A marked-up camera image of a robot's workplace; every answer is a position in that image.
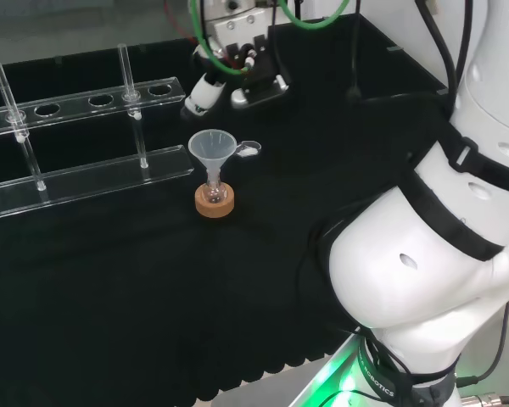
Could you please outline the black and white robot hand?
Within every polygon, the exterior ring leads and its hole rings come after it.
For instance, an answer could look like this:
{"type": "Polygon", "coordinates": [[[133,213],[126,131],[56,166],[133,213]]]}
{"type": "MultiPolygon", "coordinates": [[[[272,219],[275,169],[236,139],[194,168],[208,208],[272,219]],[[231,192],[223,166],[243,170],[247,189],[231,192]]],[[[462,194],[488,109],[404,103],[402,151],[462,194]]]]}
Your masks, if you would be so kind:
{"type": "Polygon", "coordinates": [[[288,90],[285,69],[278,57],[275,1],[190,1],[193,52],[204,73],[184,102],[193,116],[207,115],[228,84],[231,105],[246,109],[288,90]]]}

